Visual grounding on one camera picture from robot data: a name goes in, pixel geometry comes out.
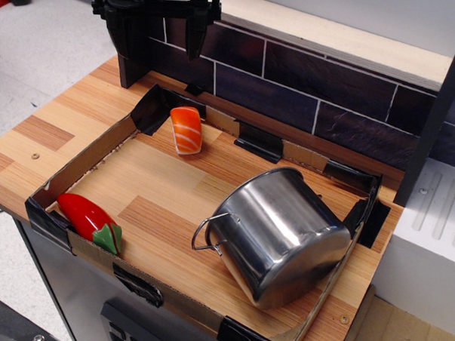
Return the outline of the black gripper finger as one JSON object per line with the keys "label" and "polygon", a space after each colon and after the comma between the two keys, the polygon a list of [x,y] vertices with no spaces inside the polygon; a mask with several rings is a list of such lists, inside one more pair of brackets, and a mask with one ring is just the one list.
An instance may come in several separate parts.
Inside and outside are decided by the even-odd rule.
{"label": "black gripper finger", "polygon": [[104,17],[118,55],[127,60],[144,58],[147,35],[140,18],[110,6],[105,9]]}
{"label": "black gripper finger", "polygon": [[186,53],[189,61],[201,54],[206,32],[208,31],[208,7],[197,7],[186,18]]}

